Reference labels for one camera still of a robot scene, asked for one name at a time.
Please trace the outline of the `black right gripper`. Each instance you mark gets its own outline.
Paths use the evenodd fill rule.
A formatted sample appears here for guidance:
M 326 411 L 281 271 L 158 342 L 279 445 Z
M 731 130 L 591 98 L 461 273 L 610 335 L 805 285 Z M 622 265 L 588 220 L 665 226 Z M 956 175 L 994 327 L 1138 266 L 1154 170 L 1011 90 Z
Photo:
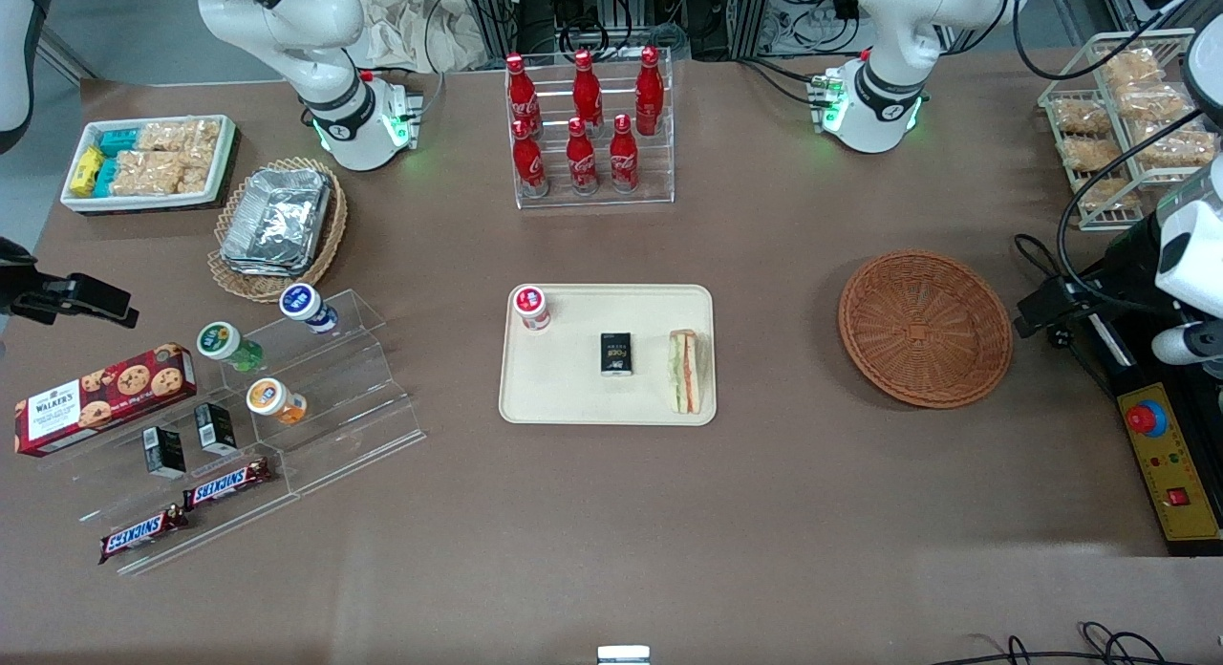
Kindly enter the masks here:
M 66 277 L 40 273 L 35 257 L 24 247 L 1 238 L 1 313 L 53 324 L 57 315 L 100 318 L 121 328 L 136 328 L 139 310 L 128 307 L 126 290 L 88 276 L 73 274 L 73 304 L 67 304 Z

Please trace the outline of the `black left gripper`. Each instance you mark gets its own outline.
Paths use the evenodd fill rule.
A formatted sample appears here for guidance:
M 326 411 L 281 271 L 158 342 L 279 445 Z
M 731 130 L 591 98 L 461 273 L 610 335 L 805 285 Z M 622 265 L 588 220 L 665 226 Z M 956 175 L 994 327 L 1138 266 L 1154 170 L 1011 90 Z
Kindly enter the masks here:
M 1123 231 L 1106 247 L 1106 254 L 1088 266 L 1087 281 L 1097 290 L 1148 310 L 1170 310 L 1173 298 L 1156 287 L 1161 226 L 1155 215 Z M 1092 307 L 1092 291 L 1075 279 L 1049 276 L 1018 303 L 1015 332 L 1048 341 L 1074 341 L 1073 325 Z

